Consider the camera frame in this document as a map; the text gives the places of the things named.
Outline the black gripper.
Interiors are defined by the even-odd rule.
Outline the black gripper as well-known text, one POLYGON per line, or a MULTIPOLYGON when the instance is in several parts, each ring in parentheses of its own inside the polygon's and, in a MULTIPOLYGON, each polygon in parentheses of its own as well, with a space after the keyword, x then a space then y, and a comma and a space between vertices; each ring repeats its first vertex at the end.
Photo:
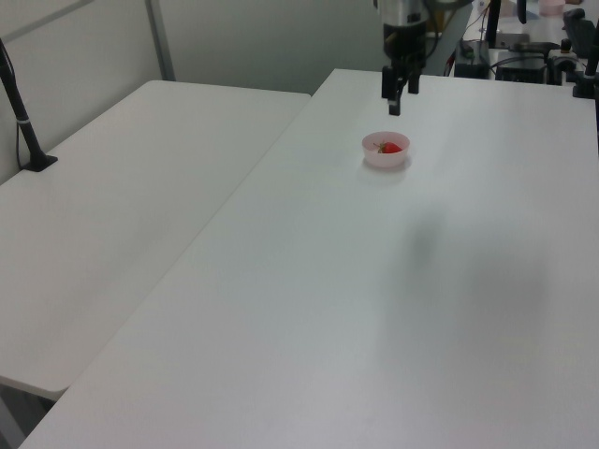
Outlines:
MULTIPOLYGON (((394 26, 383 24, 383 49, 393 66, 406 66, 409 94, 419 93, 421 67, 426 61, 425 22, 394 26)), ((393 66, 384 66, 381 72, 381 96, 387 101, 388 113, 401 115, 404 86, 402 75, 393 66)))

